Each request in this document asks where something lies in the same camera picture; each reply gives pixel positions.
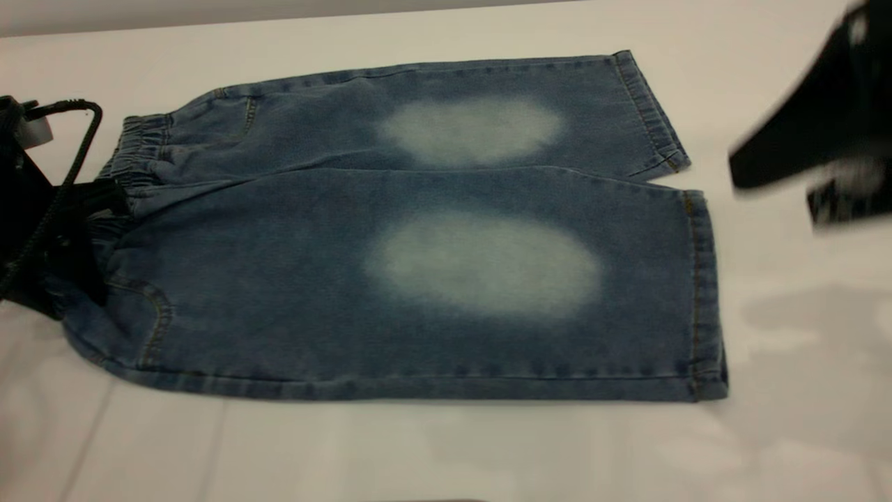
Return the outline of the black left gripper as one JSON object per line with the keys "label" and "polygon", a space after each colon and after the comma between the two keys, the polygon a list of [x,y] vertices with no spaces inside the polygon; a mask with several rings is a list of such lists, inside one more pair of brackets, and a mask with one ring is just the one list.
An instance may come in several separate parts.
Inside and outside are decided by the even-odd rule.
{"label": "black left gripper", "polygon": [[[42,284],[40,269],[23,255],[54,194],[53,185],[26,153],[31,147],[25,119],[29,105],[20,104],[12,96],[3,96],[1,100],[2,299],[57,319],[59,315]],[[89,219],[99,214],[130,216],[127,194],[111,178],[59,185],[55,194],[63,196],[55,209],[56,219]],[[85,222],[71,222],[52,234],[49,273],[76,286],[95,304],[106,304],[108,286],[93,255]]]}

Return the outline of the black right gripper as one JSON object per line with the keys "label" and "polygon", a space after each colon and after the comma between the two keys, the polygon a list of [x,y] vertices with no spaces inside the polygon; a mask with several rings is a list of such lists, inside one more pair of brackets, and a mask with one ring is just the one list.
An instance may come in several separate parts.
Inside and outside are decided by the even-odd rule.
{"label": "black right gripper", "polygon": [[890,2],[853,4],[786,101],[730,153],[732,184],[757,190],[822,163],[831,178],[807,194],[813,226],[891,213]]}

